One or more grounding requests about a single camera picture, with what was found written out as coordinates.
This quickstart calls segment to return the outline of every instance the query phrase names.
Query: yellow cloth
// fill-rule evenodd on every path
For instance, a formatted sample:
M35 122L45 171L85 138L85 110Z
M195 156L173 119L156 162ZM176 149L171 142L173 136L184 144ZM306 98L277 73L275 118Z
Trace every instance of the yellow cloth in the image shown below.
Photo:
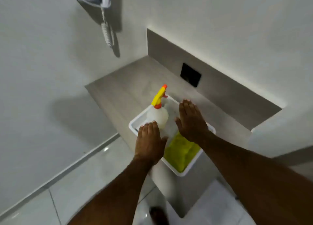
M183 172L199 150L200 147L197 144L186 140L178 133L165 148L164 158L178 172Z

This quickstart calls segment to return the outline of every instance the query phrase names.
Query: left hand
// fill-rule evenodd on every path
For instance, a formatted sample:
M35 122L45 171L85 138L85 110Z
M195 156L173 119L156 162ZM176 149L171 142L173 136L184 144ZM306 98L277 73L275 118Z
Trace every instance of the left hand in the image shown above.
M146 123L140 126L136 140L135 159L146 160L155 165L164 155L167 137L160 137L157 123Z

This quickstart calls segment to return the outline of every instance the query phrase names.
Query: foot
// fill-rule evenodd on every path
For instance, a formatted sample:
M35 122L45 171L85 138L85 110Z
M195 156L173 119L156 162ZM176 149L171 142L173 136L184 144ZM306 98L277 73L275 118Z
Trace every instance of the foot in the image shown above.
M161 207L150 208L150 216L154 225L169 225L167 216Z

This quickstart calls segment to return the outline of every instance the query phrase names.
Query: forearm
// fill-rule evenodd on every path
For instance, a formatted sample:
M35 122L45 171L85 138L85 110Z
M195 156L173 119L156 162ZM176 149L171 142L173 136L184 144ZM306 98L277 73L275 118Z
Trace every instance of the forearm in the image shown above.
M212 134L199 145L258 225L313 221L313 184L306 178Z
M152 163L134 159L127 168L94 197L70 225L132 224L139 194Z

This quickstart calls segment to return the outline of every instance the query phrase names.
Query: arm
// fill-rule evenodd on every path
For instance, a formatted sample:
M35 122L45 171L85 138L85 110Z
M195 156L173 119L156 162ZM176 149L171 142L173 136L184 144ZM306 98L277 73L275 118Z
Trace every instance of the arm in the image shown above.
M156 122L139 128L135 156L127 168L76 214L69 225L129 224L147 173L163 156L167 138Z
M312 224L313 183L215 136L191 101L184 100L179 110L179 132L206 152L258 225Z

